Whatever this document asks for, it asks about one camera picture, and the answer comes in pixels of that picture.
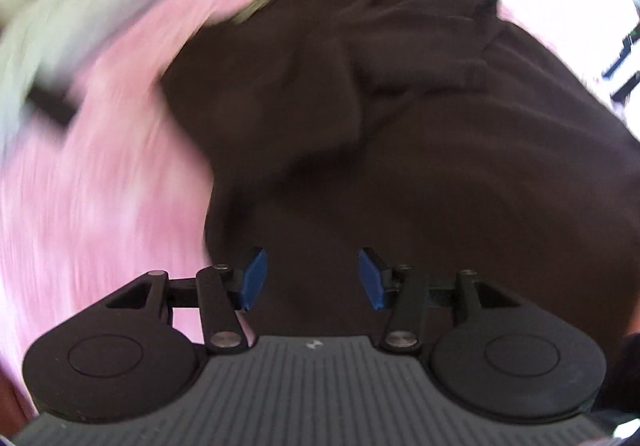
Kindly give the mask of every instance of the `pink fabric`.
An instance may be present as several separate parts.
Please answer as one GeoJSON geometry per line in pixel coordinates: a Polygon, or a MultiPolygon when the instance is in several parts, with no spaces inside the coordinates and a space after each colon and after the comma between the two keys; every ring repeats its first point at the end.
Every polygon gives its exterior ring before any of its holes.
{"type": "MultiPolygon", "coordinates": [[[[82,108],[66,139],[35,121],[1,170],[0,350],[14,378],[33,340],[137,275],[184,277],[207,264],[212,176],[167,115],[156,77],[209,15],[250,1],[158,4],[77,77],[82,108]]],[[[503,4],[586,80],[635,24],[616,0],[503,4]]],[[[202,340],[194,316],[178,312],[175,326],[202,340]]]]}

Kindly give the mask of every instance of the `gray ribbed panel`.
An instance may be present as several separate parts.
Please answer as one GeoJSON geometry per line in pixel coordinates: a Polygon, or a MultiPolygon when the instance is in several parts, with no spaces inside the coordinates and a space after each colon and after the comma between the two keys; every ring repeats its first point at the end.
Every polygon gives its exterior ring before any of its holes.
{"type": "Polygon", "coordinates": [[[457,407],[413,358],[366,337],[263,337],[209,362],[193,388],[130,422],[89,426],[42,415],[17,446],[575,446],[602,433],[586,417],[495,423],[457,407]]]}

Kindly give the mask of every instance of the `white logo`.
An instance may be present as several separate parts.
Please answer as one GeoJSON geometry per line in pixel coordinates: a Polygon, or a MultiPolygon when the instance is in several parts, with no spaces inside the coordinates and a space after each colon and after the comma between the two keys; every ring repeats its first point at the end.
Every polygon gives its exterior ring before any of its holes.
{"type": "Polygon", "coordinates": [[[309,341],[306,344],[306,348],[311,350],[318,350],[318,349],[321,349],[322,347],[324,347],[324,343],[318,340],[309,341]]]}

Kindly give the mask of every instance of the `clothing tag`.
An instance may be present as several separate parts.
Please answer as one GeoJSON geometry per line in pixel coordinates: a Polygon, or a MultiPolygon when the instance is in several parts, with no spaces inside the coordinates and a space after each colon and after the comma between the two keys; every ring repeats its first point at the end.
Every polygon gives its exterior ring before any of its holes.
{"type": "Polygon", "coordinates": [[[263,7],[266,7],[272,0],[254,0],[249,3],[247,7],[242,9],[238,14],[236,14],[232,21],[236,24],[243,23],[247,21],[251,16],[257,13],[263,7]]]}

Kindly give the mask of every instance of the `dark brown cloth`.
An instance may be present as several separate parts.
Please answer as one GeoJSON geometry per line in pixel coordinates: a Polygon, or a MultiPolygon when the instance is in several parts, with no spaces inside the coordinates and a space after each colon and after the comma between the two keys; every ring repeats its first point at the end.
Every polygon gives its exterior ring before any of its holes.
{"type": "Polygon", "coordinates": [[[258,334],[378,328],[357,252],[475,269],[607,351],[638,300],[640,151],[497,0],[271,0],[161,79],[215,175],[215,261],[267,248],[258,334]]]}

